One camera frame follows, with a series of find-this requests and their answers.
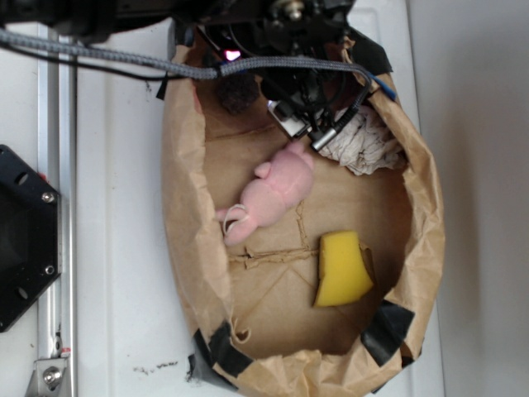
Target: crumpled paper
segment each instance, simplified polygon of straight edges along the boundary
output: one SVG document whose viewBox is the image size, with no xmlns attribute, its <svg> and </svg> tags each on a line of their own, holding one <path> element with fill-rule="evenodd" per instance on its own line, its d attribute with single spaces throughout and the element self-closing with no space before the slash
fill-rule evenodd
<svg viewBox="0 0 529 397">
<path fill-rule="evenodd" d="M 339 119 L 347 109 L 336 114 Z M 355 175 L 371 175 L 379 168 L 395 170 L 404 167 L 403 148 L 375 110 L 361 106 L 320 154 L 338 161 Z"/>
</svg>

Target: brown paper bag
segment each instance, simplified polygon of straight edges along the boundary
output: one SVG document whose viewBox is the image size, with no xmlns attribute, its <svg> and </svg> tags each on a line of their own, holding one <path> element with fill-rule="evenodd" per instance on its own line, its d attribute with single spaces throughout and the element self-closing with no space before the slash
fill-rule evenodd
<svg viewBox="0 0 529 397">
<path fill-rule="evenodd" d="M 187 53 L 179 48 L 180 60 Z M 195 59 L 192 51 L 188 62 Z M 366 395 L 419 357 L 441 280 L 443 208 L 431 152 L 374 84 L 369 101 L 407 167 L 359 177 L 314 153 L 310 197 L 227 250 L 215 208 L 237 203 L 253 169 L 287 140 L 264 98 L 234 117 L 216 84 L 169 84 L 162 156 L 175 281 L 203 362 L 243 395 Z M 319 237 L 344 229 L 369 246 L 376 286 L 355 304 L 315 309 Z"/>
</svg>

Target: pink plush pig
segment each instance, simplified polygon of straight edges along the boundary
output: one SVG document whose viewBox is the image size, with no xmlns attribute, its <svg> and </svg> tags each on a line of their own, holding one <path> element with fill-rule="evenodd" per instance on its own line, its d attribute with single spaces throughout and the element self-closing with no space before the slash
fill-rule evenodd
<svg viewBox="0 0 529 397">
<path fill-rule="evenodd" d="M 271 161 L 255 168 L 252 180 L 241 194 L 241 203 L 217 210 L 223 222 L 224 242 L 234 246 L 243 242 L 257 227 L 276 223 L 287 210 L 312 189 L 314 162 L 301 142 L 287 144 Z"/>
</svg>

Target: pink light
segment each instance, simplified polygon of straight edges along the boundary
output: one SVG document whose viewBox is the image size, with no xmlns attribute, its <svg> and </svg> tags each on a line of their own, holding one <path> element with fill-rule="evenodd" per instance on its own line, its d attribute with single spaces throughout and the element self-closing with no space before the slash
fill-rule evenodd
<svg viewBox="0 0 529 397">
<path fill-rule="evenodd" d="M 224 51 L 224 56 L 226 57 L 227 60 L 236 60 L 237 58 L 241 56 L 241 53 L 240 51 L 226 50 Z"/>
</svg>

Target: black electrical tape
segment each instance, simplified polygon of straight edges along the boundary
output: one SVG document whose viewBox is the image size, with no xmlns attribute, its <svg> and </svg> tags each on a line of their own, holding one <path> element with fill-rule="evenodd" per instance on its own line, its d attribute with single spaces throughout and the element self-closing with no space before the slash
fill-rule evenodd
<svg viewBox="0 0 529 397">
<path fill-rule="evenodd" d="M 379 366 L 386 364 L 402 346 L 415 313 L 383 301 L 360 340 Z"/>
<path fill-rule="evenodd" d="M 238 389 L 228 379 L 213 370 L 215 361 L 212 359 L 211 352 L 200 330 L 196 331 L 193 336 L 193 345 L 195 354 L 188 358 L 189 372 L 186 381 L 199 379 L 223 389 L 237 391 Z"/>
<path fill-rule="evenodd" d="M 209 342 L 209 350 L 213 361 L 235 378 L 253 362 L 231 345 L 231 325 L 228 322 L 215 331 Z"/>
<path fill-rule="evenodd" d="M 158 93 L 156 94 L 156 98 L 160 100 L 165 100 L 165 93 L 167 92 L 167 84 L 169 84 L 169 75 L 166 73 L 165 78 L 162 80 L 162 84 L 160 85 L 160 89 L 158 90 Z"/>
<path fill-rule="evenodd" d="M 384 48 L 355 29 L 351 29 L 349 38 L 355 41 L 349 50 L 351 59 L 364 66 L 375 76 L 393 72 Z"/>
</svg>

